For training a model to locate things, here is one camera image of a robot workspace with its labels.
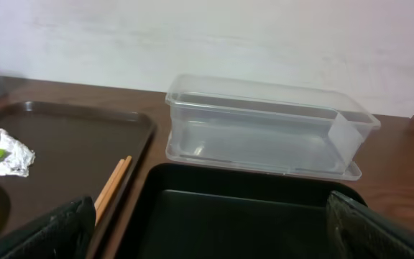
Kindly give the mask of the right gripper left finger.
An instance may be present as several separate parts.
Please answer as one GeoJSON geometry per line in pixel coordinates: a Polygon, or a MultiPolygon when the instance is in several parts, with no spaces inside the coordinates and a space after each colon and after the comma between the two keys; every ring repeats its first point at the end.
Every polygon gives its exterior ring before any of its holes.
{"type": "Polygon", "coordinates": [[[0,238],[0,259],[85,258],[95,223],[93,199],[82,196],[0,238]]]}

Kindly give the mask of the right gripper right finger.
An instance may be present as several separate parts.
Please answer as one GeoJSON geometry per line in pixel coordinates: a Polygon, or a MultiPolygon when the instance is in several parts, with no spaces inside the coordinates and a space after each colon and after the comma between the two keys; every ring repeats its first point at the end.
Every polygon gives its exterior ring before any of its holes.
{"type": "Polygon", "coordinates": [[[327,199],[326,221],[335,258],[414,259],[414,232],[338,191],[327,199]]]}

